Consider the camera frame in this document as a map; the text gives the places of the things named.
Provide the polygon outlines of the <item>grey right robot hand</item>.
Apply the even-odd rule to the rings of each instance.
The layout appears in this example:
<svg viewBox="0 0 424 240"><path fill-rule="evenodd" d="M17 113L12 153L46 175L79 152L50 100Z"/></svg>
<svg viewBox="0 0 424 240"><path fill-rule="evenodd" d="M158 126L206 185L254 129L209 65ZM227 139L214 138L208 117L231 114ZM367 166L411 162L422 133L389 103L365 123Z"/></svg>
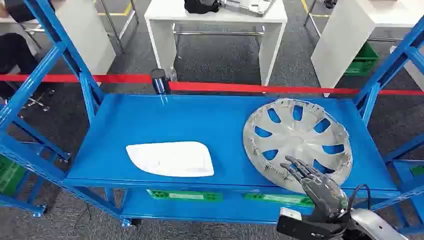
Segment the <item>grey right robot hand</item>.
<svg viewBox="0 0 424 240"><path fill-rule="evenodd" d="M318 219L334 220L350 212L346 193L332 178L293 156L287 155L285 159L291 164L281 163L280 166L298 181L312 200Z"/></svg>

